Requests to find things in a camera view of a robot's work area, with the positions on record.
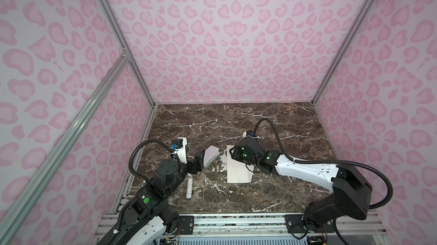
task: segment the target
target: white paper sheet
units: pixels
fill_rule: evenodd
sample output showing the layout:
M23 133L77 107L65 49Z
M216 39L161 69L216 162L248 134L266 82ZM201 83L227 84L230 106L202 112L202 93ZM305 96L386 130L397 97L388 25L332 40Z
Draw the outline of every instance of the white paper sheet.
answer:
M228 163L228 183L248 183L252 181L253 172L247 170L246 164L233 160L229 149L233 145L226 145L226 157ZM247 166L250 170L254 170L254 166Z

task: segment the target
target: marble tabletop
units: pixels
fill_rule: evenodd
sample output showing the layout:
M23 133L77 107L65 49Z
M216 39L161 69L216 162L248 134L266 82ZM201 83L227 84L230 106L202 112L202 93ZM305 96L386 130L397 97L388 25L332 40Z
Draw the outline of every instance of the marble tabletop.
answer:
M246 130L253 130L261 117L277 125L282 144L290 155L303 159L336 158L326 134L310 103L248 103L205 105L159 105L148 138L170 145L176 137L187 137L189 154L210 145L225 154L226 145L236 144ZM259 127L264 149L280 150L268 122ZM138 171L146 176L168 152L156 144L142 152ZM187 180L169 202L180 213L302 212L312 200L329 192L315 184L283 176L254 174L251 183L227 183L223 170L225 156L193 176L193 195L186 199ZM142 181L134 179L130 195Z

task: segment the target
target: side wall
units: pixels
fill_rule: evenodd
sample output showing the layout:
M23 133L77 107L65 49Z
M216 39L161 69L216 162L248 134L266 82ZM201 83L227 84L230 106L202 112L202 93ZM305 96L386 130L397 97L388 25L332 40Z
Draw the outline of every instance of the side wall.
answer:
M150 110L127 65L12 244L89 244L114 204Z
M393 183L378 211L395 245L437 240L436 25L436 0L377 0L316 104L337 153Z
M310 101L363 0L108 0L156 102Z
M0 0L0 220L119 56L96 0Z

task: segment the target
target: diagonal metal bar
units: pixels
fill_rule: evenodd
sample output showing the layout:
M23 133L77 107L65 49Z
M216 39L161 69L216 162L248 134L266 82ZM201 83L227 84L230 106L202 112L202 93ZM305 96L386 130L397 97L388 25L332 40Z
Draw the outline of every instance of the diagonal metal bar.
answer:
M117 60L47 159L36 171L19 198L11 206L2 220L2 225L0 225L0 245L7 245L14 238L127 63L128 57L126 56L121 56Z
M123 32L120 29L120 26L117 22L117 19L115 17L114 12L112 11L111 6L109 5L108 0L97 0L100 4L100 7L103 11L103 14L105 15L106 19L108 20L109 26L112 28L112 31L114 32L114 36L117 39L118 45L120 48L126 53L126 56L130 58L129 64L132 67L132 70L135 74L135 79L137 80L138 84L140 85L141 90L144 92L147 101L149 102L149 105L151 107L155 106L155 102L153 101L152 96L150 95L149 90L147 89L147 86L145 84L145 81L139 71L138 65L135 62L132 52L129 48L129 45L126 42L126 39L124 38Z
M340 65L344 53L352 43L353 38L357 34L358 29L361 27L361 24L364 22L364 19L366 18L370 8L372 7L375 1L376 0L364 0L363 4L361 5L361 8L357 13L357 17L353 20L351 28L347 32L347 35L344 38L342 44L340 45L340 48L338 49L328 71L323 77L322 82L320 83L320 87L319 89L317 89L317 92L314 95L314 99L311 101L311 103L313 103L314 105L320 100L320 97L322 96L324 90L326 89L328 82L330 81L337 67Z

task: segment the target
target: white tube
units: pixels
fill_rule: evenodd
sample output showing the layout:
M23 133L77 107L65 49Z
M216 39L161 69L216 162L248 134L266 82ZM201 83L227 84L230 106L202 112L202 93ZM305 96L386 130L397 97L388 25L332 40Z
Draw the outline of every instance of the white tube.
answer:
M193 177L188 177L187 183L187 199L191 198L191 193L193 192Z

